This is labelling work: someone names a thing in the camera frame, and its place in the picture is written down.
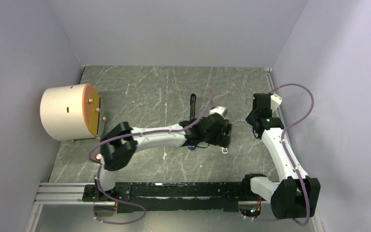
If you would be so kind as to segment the beige stapler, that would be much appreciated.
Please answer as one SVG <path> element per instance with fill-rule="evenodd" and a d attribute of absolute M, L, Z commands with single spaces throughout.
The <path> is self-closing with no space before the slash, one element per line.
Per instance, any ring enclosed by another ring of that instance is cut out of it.
<path fill-rule="evenodd" d="M 230 120 L 228 118 L 225 118 L 225 130 L 224 135 L 230 140 L 230 135 L 232 131 L 232 124 L 230 123 Z M 221 147 L 222 154 L 228 154 L 228 146 L 227 147 Z"/>

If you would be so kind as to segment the blue stapler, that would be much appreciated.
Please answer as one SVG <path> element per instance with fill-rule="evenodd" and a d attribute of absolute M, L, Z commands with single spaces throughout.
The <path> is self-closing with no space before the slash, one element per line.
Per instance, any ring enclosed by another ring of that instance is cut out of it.
<path fill-rule="evenodd" d="M 189 120 L 194 120 L 195 119 L 196 99 L 197 99 L 196 94 L 195 93 L 192 93 L 190 95 L 190 114 L 189 114 Z"/>

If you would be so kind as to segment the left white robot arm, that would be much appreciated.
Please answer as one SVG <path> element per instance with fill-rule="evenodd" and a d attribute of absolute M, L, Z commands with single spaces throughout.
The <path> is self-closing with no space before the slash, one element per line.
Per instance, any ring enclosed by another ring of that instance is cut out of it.
<path fill-rule="evenodd" d="M 102 201 L 114 196 L 117 171 L 126 167 L 136 152 L 167 146 L 198 146 L 201 143 L 227 148 L 231 131 L 230 121 L 218 113 L 203 117 L 195 125 L 191 121 L 181 121 L 168 127 L 143 129 L 122 122 L 101 141 L 100 183 L 95 188 L 95 195 Z"/>

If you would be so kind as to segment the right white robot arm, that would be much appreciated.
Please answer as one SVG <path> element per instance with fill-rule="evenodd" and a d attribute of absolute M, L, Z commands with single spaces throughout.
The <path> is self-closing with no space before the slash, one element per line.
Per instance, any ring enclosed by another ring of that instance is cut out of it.
<path fill-rule="evenodd" d="M 242 186 L 242 196 L 256 196 L 268 201 L 275 218 L 311 218 L 315 214 L 321 189 L 317 178 L 311 178 L 297 160 L 284 138 L 284 125 L 273 112 L 282 103 L 280 96 L 270 93 L 253 94 L 253 108 L 246 118 L 253 134 L 268 149 L 276 167 L 279 181 L 272 182 L 263 174 L 248 174 Z"/>

